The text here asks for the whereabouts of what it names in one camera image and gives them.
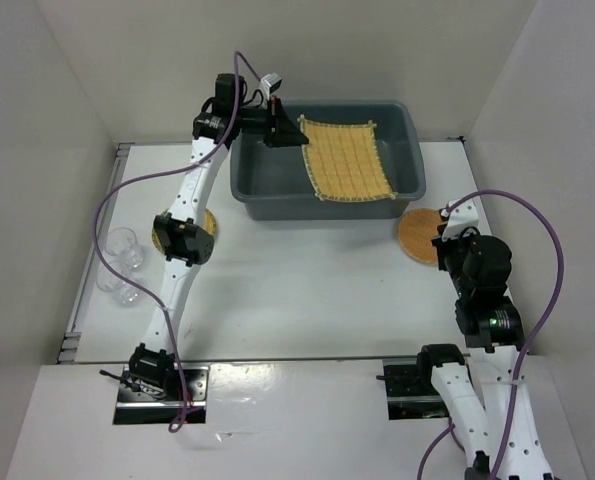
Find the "round orange woven tray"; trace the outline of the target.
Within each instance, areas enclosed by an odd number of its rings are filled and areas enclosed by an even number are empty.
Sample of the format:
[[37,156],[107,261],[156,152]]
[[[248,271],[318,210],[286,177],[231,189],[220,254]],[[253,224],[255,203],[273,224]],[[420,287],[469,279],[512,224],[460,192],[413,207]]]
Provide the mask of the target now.
[[445,221],[437,210],[419,208],[402,215],[397,226],[397,240],[402,250],[413,260],[427,265],[438,264],[432,239]]

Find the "rectangular woven bamboo mat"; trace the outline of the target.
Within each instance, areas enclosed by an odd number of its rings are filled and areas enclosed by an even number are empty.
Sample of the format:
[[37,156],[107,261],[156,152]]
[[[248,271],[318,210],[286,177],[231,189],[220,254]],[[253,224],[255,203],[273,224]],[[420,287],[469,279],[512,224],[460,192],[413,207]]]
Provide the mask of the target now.
[[377,124],[332,124],[299,117],[309,142],[302,156],[315,196],[321,201],[367,203],[393,200],[378,153]]

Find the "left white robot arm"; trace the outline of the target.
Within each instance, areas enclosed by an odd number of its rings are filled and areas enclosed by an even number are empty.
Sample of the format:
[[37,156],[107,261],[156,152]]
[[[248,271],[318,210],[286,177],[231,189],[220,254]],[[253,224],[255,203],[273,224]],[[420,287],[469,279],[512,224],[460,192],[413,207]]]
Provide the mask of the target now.
[[215,239],[205,227],[205,213],[217,173],[237,136],[260,135],[269,148],[302,146],[307,137],[289,119],[276,91],[282,78],[259,80],[262,104],[245,102],[243,77],[220,74],[215,94],[193,121],[191,164],[168,210],[154,218],[153,231],[165,257],[157,297],[162,301],[145,336],[129,360],[131,377],[153,399],[179,400],[188,392],[183,369],[175,361],[176,334],[190,287],[212,255]]

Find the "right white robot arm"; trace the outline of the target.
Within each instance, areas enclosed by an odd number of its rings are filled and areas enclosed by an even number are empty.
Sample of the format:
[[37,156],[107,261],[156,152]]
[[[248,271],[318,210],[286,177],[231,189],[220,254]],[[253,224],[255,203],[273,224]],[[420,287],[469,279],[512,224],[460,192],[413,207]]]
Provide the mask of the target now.
[[457,293],[456,321],[467,350],[430,344],[417,356],[415,381],[438,393],[466,456],[467,479],[552,479],[525,376],[516,364],[525,342],[507,296],[511,251],[474,228],[432,241],[438,266]]

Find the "round bamboo tray left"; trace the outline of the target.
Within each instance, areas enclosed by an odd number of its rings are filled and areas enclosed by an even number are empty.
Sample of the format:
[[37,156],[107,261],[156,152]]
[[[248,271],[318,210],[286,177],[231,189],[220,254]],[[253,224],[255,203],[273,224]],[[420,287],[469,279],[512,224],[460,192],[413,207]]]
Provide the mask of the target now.
[[[218,235],[218,224],[217,224],[217,220],[216,217],[214,216],[214,214],[207,209],[205,211],[205,215],[204,215],[204,229],[211,234],[213,237],[216,237]],[[161,253],[164,254],[165,250],[157,236],[157,233],[154,229],[151,230],[151,241],[155,247],[155,249]]]

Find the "clear plastic cup upper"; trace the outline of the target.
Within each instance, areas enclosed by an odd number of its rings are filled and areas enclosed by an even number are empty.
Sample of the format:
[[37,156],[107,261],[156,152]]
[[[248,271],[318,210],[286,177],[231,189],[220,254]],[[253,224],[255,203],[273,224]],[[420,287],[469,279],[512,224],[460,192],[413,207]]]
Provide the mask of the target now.
[[127,227],[118,227],[108,232],[104,251],[121,260],[131,270],[140,268],[144,261],[144,250],[137,235]]

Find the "clear plastic cup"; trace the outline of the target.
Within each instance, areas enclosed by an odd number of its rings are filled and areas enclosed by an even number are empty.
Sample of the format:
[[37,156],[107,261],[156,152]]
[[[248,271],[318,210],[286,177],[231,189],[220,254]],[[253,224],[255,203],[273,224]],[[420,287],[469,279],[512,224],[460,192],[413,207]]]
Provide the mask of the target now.
[[131,306],[139,299],[139,290],[114,275],[108,268],[101,266],[96,277],[96,286],[110,295],[121,306]]
[[108,232],[104,251],[121,260],[131,270],[140,268],[144,261],[144,250],[137,235],[127,227],[118,227]]

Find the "clear plastic cup lower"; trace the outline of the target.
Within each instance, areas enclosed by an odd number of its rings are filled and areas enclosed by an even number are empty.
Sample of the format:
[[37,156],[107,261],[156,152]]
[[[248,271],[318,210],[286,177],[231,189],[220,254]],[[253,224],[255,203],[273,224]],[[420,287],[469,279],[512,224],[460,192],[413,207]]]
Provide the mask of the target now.
[[108,268],[101,266],[96,277],[96,286],[110,295],[121,306],[131,306],[139,299],[139,290],[114,275]]

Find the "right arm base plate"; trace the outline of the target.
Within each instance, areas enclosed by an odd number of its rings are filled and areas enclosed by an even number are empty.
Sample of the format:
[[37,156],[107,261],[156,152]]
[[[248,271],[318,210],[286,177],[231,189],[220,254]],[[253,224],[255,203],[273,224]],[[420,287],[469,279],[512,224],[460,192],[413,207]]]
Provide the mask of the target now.
[[414,358],[387,358],[382,364],[376,379],[385,387],[391,421],[448,417],[440,395],[422,378]]

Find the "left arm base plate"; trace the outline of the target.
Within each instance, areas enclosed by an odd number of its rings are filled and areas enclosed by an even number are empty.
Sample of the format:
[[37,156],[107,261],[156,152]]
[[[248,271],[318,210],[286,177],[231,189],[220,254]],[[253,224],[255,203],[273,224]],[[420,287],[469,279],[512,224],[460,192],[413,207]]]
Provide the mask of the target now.
[[[190,406],[187,409],[186,424],[204,424],[207,414],[207,397],[210,367],[208,365],[185,364],[184,376],[189,392]],[[121,374],[111,374],[118,384],[113,424],[126,425],[168,425],[182,408],[180,387],[166,391],[134,378],[127,365]]]

